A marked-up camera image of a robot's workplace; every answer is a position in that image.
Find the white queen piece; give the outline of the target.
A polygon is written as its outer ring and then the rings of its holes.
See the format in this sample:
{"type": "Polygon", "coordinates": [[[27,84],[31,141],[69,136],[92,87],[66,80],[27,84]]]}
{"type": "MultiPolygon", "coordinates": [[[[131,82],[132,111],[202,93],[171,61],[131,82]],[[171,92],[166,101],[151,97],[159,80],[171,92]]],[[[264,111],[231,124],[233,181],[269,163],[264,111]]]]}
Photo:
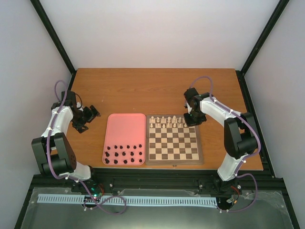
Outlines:
{"type": "Polygon", "coordinates": [[[175,115],[172,118],[172,123],[177,123],[177,117],[175,115]]]}

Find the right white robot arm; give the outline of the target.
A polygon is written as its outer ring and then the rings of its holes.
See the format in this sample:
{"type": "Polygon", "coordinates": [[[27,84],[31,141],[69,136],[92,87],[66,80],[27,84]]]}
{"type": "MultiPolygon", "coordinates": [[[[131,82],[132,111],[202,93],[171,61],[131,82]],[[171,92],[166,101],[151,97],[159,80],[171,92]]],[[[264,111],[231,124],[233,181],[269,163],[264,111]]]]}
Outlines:
{"type": "Polygon", "coordinates": [[[224,128],[226,155],[213,178],[215,191],[224,193],[237,177],[241,165],[261,148],[254,117],[229,108],[210,93],[199,94],[195,88],[187,89],[184,98],[187,113],[183,116],[188,127],[202,124],[208,115],[224,128]]]}

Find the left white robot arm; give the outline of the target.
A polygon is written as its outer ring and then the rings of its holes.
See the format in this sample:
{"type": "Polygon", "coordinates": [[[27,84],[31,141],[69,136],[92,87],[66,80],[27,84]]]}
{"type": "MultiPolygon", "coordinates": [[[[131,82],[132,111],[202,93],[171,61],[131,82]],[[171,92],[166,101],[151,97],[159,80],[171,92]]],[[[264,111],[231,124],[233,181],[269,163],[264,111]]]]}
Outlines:
{"type": "Polygon", "coordinates": [[[43,134],[32,140],[31,147],[42,175],[56,179],[73,179],[82,181],[82,186],[89,192],[98,189],[99,180],[92,176],[91,166],[79,163],[67,139],[69,125],[78,133],[88,130],[86,126],[100,116],[93,106],[77,103],[77,94],[71,90],[61,93],[62,99],[51,107],[51,119],[43,134]]]}

